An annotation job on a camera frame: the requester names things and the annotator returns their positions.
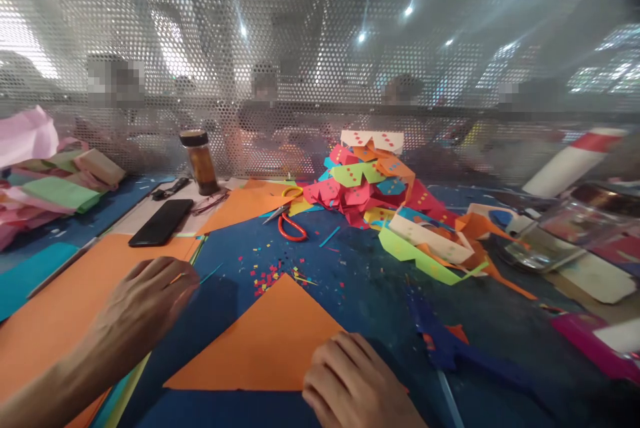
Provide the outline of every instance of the colorful paper pile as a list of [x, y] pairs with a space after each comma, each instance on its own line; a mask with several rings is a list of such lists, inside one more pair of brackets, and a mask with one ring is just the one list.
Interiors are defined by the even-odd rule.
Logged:
[[[489, 233], [510, 238], [477, 208], [460, 217], [447, 210], [396, 155], [403, 133], [343, 131], [342, 143], [325, 159], [326, 172], [304, 188], [308, 203], [344, 214], [349, 224], [380, 231], [383, 248], [436, 280], [454, 285], [487, 275], [535, 298], [502, 278], [478, 239]], [[451, 269], [466, 274], [459, 277]]]

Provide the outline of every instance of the glass bottle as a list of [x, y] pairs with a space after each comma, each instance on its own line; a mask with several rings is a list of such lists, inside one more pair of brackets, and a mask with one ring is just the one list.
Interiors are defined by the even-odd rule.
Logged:
[[189, 154], [191, 173], [198, 184], [198, 193], [208, 196], [220, 190], [215, 178], [211, 153], [209, 152], [209, 136], [207, 132], [200, 129], [181, 131], [180, 142]]

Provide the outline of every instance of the smartphone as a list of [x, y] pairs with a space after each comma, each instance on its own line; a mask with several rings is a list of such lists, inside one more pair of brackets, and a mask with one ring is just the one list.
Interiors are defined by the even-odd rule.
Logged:
[[192, 206], [193, 200], [190, 199], [166, 201], [129, 240], [129, 246], [136, 248], [166, 244]]

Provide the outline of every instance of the person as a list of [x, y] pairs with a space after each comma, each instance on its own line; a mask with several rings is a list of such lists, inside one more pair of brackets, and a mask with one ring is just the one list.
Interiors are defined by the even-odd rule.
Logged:
[[[64, 427], [153, 349], [198, 286], [185, 261], [138, 263], [78, 346], [0, 406], [0, 426]], [[324, 428], [426, 428], [393, 372], [358, 334], [339, 333], [320, 346], [303, 386]]]

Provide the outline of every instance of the hand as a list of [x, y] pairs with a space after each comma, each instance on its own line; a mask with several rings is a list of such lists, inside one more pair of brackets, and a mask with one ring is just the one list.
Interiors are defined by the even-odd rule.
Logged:
[[302, 396], [324, 428], [427, 428], [370, 344], [340, 333], [318, 348]]
[[91, 376], [111, 386], [167, 334], [198, 286], [198, 274], [186, 261], [141, 261], [113, 290], [68, 360], [90, 367]]

